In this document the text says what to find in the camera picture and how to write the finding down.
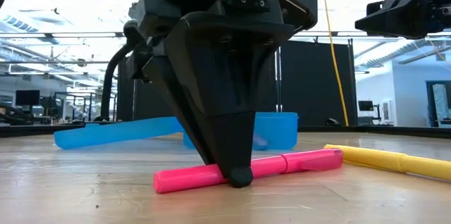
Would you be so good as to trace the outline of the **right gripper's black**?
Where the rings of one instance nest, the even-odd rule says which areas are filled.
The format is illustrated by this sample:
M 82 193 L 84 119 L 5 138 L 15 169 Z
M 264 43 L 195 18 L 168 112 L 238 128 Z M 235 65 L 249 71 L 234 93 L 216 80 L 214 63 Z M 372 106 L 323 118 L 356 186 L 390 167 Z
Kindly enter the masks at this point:
M 450 0 L 383 0 L 366 6 L 355 28 L 368 35 L 422 39 L 450 29 Z

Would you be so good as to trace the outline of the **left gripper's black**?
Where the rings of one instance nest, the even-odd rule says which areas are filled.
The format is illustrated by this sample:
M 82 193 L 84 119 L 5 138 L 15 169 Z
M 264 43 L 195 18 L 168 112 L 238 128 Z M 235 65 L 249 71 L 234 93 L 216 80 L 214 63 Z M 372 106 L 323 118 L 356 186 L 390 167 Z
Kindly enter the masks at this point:
M 279 0 L 139 0 L 129 15 L 144 37 L 167 37 L 167 56 L 142 70 L 204 163 L 231 187 L 250 185 L 259 78 L 294 30 Z

